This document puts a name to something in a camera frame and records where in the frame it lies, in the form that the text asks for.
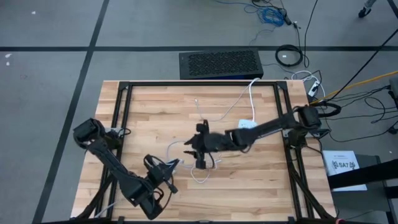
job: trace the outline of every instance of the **yellow cable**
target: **yellow cable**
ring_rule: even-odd
[[[365,84],[365,83],[373,82],[373,81],[379,80],[379,79],[384,78],[384,77],[388,77],[388,76],[391,76],[391,75],[395,75],[395,74],[397,74],[397,73],[398,73],[398,71],[394,71],[394,72],[390,72],[390,73],[387,73],[387,74],[384,74],[384,75],[380,75],[380,76],[378,76],[378,77],[370,78],[370,79],[365,80],[365,81],[357,82],[357,83],[354,83],[354,84],[352,84],[352,85],[347,86],[346,88],[344,88],[344,90],[348,90],[348,89],[350,89],[350,88],[352,88],[352,87],[356,87],[356,86],[358,86],[358,85],[362,85],[362,84]],[[325,96],[325,97],[323,97],[323,98],[320,98],[319,100],[316,100],[316,101],[314,101],[314,102],[311,102],[310,104],[318,103],[319,101],[321,101],[321,100],[323,100],[323,99],[325,99],[325,98],[328,98],[329,96],[334,95],[334,94],[336,94],[337,92],[339,92],[339,90],[333,91],[333,92],[327,94],[327,96]]]

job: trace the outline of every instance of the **chair wheel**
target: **chair wheel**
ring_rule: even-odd
[[[372,9],[369,9],[369,11],[366,12],[366,8],[363,7],[363,9],[360,10],[360,12],[358,13],[358,17],[359,17],[359,18],[364,18],[364,17],[367,16],[371,11],[372,11]]]

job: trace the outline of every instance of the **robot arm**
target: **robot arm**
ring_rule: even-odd
[[[73,130],[73,138],[81,148],[89,150],[109,169],[111,175],[119,181],[124,197],[133,206],[140,205],[148,219],[153,220],[163,212],[159,202],[164,193],[162,190],[156,191],[161,183],[165,182],[171,193],[177,193],[177,188],[169,182],[169,179],[172,179],[172,172],[178,164],[178,159],[169,165],[154,156],[146,155],[144,165],[148,172],[143,178],[128,171],[114,156],[111,150],[121,146],[121,138],[115,131],[106,133],[99,121],[95,119],[85,121]],[[155,198],[155,192],[159,194],[158,198]]]
[[[328,103],[328,106],[332,106],[336,110],[329,114],[318,114],[317,109],[312,106],[295,107],[292,112],[283,114],[280,118],[273,119],[254,128],[227,130],[225,134],[210,133],[208,121],[204,120],[203,124],[197,124],[199,133],[185,143],[186,145],[192,145],[194,151],[185,151],[185,153],[194,156],[197,169],[206,169],[206,153],[222,151],[241,151],[246,153],[257,139],[286,129],[290,129],[290,145],[303,146],[305,144],[305,135],[321,126],[319,118],[333,116],[341,110],[337,105]],[[298,121],[294,117],[295,113],[298,115]]]

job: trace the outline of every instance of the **blue cable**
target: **blue cable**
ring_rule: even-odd
[[[273,24],[276,27],[284,25],[285,17],[279,10],[266,7],[257,11],[257,15],[262,23]]]

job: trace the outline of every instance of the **wooden table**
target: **wooden table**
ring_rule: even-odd
[[[302,81],[292,80],[287,81],[287,84],[292,106],[308,103]],[[106,127],[111,126],[118,85],[118,81],[105,81],[101,89],[95,118]],[[145,176],[142,159],[146,154],[165,159],[166,148],[170,143],[190,139],[196,133],[195,125],[201,119],[195,99],[198,100],[205,119],[217,119],[237,100],[244,87],[135,86],[127,120],[127,128],[132,133],[125,137],[122,163],[127,169]],[[258,124],[278,117],[271,87],[253,86],[252,96]],[[121,105],[119,117],[123,113],[124,102]],[[225,129],[237,128],[239,119],[251,118],[247,92],[224,119],[210,122],[210,130],[223,133]],[[309,140],[308,144],[318,148],[314,139]],[[170,157],[184,159],[186,164],[192,164],[193,158],[182,152],[187,149],[182,143],[175,144],[170,149]],[[335,216],[320,154],[305,148],[302,155],[310,190],[325,209]],[[71,217],[82,212],[97,192],[102,169],[102,163],[87,153]],[[200,179],[206,176],[206,171],[195,170],[194,174]],[[295,216],[280,133],[256,141],[247,154],[222,153],[217,170],[211,171],[209,179],[203,184],[195,182],[190,169],[184,167],[177,168],[174,179],[178,193],[172,196],[165,211],[155,220],[285,221],[287,217]],[[306,216],[300,189],[299,195],[303,215]],[[124,199],[119,188],[116,200],[113,220],[117,220],[118,216],[124,216],[126,220],[147,220],[140,207],[134,208]]]

